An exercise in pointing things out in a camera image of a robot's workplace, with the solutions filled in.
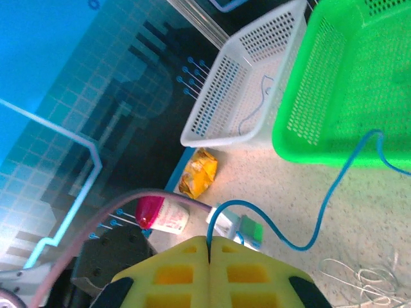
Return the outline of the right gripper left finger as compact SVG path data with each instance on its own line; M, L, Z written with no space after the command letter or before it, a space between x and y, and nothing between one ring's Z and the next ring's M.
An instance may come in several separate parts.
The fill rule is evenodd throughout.
M91 308L208 308L209 261L204 236L115 274Z

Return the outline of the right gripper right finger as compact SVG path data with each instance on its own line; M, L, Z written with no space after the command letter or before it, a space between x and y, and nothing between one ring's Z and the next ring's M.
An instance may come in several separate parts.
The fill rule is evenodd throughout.
M210 308L332 308L303 270L224 237L209 260Z

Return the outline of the pink lidded cup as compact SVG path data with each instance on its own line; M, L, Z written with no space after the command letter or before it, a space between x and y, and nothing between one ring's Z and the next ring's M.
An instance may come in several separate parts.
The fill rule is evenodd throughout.
M179 235L188 223L189 212L166 198L146 196L137 201L135 220L143 230L154 229Z

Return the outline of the yellow snack bag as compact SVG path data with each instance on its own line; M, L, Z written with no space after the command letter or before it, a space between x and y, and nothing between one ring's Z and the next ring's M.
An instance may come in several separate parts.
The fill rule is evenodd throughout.
M189 159L183 170L179 192L197 199L214 182L217 167L217 159L205 148L200 148Z

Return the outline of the white perforated plastic basket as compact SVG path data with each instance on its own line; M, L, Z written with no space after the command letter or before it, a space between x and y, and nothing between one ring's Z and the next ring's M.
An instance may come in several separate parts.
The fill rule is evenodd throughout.
M220 50L180 136L185 147L259 150L272 130L306 31L306 0L290 0Z

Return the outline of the green perforated plastic basket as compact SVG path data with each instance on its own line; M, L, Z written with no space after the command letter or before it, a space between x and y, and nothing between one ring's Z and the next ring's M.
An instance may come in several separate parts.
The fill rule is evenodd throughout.
M319 0L272 131L275 152L342 166L371 130L411 169L411 0Z

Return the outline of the aluminium frame post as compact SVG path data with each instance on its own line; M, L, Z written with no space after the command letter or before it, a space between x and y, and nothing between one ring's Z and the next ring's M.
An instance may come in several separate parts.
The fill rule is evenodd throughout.
M167 2L218 50L221 50L228 41L228 34L196 0L167 0Z

